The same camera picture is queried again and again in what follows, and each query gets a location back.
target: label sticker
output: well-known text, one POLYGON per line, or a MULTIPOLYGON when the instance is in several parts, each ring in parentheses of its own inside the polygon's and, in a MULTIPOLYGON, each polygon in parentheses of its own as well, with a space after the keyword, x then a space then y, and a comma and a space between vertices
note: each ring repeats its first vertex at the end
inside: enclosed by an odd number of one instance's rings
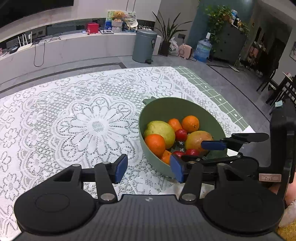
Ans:
POLYGON ((280 183, 281 182, 281 174, 259 173, 259 181, 280 183))
POLYGON ((155 39, 152 39, 152 40, 151 40, 151 45, 152 45, 152 48, 154 49, 154 46, 155 46, 155 39))

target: gray trash can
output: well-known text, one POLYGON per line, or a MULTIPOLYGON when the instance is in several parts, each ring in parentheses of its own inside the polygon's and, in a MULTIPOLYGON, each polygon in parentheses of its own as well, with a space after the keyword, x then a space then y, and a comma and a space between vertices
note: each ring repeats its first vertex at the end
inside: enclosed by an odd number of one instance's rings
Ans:
POLYGON ((135 46, 133 48, 133 60, 140 63, 150 64, 152 62, 152 54, 156 38, 156 32, 139 29, 137 31, 135 46))

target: green wall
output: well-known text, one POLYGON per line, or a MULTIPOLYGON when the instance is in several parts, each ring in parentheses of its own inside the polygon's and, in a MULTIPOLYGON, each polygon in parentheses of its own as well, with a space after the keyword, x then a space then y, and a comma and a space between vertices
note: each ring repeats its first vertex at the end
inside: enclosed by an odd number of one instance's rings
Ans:
POLYGON ((189 32, 187 44, 195 48, 197 42, 207 35, 207 20, 205 9, 208 5, 225 5, 238 12, 239 18, 249 23, 254 4, 257 0, 201 0, 192 27, 189 32))

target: plant pot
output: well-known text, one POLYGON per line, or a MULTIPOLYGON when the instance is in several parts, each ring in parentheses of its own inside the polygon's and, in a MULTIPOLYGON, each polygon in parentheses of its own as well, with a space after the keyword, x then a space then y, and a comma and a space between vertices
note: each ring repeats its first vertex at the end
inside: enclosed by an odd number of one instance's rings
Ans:
POLYGON ((168 56, 168 50, 170 47, 170 42, 163 41, 159 53, 164 56, 168 56))

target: blue gripper pad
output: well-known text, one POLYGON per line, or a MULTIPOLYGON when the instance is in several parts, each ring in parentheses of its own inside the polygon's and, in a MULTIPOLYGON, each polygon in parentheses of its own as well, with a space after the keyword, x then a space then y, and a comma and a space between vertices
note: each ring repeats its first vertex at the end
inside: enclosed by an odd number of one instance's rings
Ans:
POLYGON ((115 184, 118 184, 128 168, 128 156, 121 155, 116 162, 119 162, 115 171, 115 184))
POLYGON ((205 150, 224 150, 227 148, 223 141, 202 141, 201 146, 205 150))
POLYGON ((175 178, 179 183, 184 182, 184 171, 185 166, 182 165, 183 161, 176 155, 172 154, 170 156, 170 168, 172 172, 175 174, 175 178))

